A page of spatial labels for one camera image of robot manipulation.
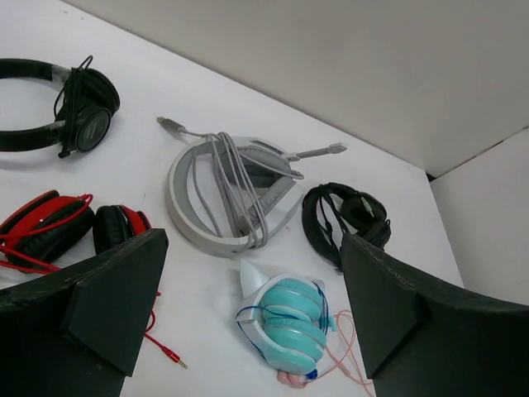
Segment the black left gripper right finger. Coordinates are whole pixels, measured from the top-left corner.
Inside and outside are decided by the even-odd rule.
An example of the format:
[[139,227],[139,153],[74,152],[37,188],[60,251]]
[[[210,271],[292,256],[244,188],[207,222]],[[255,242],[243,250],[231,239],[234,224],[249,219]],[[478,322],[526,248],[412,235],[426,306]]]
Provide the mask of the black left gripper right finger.
[[528,307],[471,292],[356,235],[341,263],[378,396],[526,396]]

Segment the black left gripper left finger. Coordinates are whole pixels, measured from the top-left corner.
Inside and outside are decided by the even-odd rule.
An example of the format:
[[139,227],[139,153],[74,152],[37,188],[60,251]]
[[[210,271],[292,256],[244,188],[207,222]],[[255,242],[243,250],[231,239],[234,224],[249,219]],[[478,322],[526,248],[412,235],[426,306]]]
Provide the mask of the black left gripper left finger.
[[118,396],[132,375],[169,241],[151,229],[1,291],[3,396]]

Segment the pink and blue cat-ear headphones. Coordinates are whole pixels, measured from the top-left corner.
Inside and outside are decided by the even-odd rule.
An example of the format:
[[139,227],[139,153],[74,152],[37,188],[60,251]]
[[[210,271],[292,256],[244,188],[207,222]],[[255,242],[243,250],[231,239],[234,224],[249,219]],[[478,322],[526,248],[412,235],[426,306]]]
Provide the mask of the pink and blue cat-ear headphones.
[[329,347],[326,347],[325,352],[331,359],[331,366],[325,369],[322,373],[314,370],[308,375],[295,375],[285,371],[278,371],[277,381],[290,388],[302,390],[310,384],[323,379],[327,375],[335,371],[340,371],[346,379],[360,385],[367,396],[376,396],[374,383],[364,374],[359,359],[355,354],[357,331],[352,312],[347,309],[342,309],[336,312],[333,315],[333,318],[334,332],[337,335],[338,342],[343,344],[344,349],[343,352],[335,355]]

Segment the red and black headphones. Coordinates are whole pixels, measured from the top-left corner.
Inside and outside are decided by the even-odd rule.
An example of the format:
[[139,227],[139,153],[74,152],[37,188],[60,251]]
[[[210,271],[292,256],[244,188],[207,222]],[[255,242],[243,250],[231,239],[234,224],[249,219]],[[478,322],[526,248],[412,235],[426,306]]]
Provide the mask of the red and black headphones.
[[100,254],[152,228],[142,211],[123,204],[90,208],[92,194],[47,191],[21,206],[1,224],[1,266],[26,274],[48,275],[53,262],[93,233]]

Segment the teal cat-ear headphones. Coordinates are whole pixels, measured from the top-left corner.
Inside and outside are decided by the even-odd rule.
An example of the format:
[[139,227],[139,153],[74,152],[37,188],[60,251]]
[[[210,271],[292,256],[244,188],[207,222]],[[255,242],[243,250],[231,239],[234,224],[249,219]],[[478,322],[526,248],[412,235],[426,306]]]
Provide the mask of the teal cat-ear headphones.
[[246,260],[240,262],[240,282],[243,300],[235,321],[250,344],[274,369],[315,380],[334,327],[324,282],[266,275]]

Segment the small black headphones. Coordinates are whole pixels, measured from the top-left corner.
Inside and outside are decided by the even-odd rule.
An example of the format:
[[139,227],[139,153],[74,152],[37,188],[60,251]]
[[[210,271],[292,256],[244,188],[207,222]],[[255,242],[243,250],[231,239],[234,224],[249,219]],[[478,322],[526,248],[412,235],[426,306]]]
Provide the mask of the small black headphones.
[[326,261],[341,272],[341,242],[335,237],[355,234],[383,250],[392,231],[385,207],[371,194],[345,184],[320,184],[302,202],[305,236]]

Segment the black on-ear headphones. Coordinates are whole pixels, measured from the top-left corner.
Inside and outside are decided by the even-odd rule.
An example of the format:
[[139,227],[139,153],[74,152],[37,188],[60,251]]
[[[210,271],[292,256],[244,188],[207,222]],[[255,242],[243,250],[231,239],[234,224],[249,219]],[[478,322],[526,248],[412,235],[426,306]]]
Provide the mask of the black on-ear headphones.
[[2,152],[23,152],[61,145],[59,158],[93,150],[107,135],[121,106],[114,84],[93,69],[89,55],[79,66],[65,68],[40,60],[2,59],[2,79],[37,79],[60,84],[55,120],[42,127],[1,132]]

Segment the grey gaming headset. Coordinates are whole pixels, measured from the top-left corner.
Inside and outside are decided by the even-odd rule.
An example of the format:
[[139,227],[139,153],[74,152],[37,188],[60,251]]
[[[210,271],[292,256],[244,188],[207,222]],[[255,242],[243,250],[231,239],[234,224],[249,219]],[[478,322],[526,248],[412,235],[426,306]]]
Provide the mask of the grey gaming headset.
[[[201,251],[231,257],[267,245],[296,213],[304,177],[291,164],[306,158],[336,155],[347,145],[333,143],[311,151],[286,152],[258,137],[225,132],[197,134],[169,169],[166,208],[177,229]],[[222,235],[217,222],[208,227],[193,208],[188,182],[196,182],[197,160],[211,157],[212,173],[232,232]]]

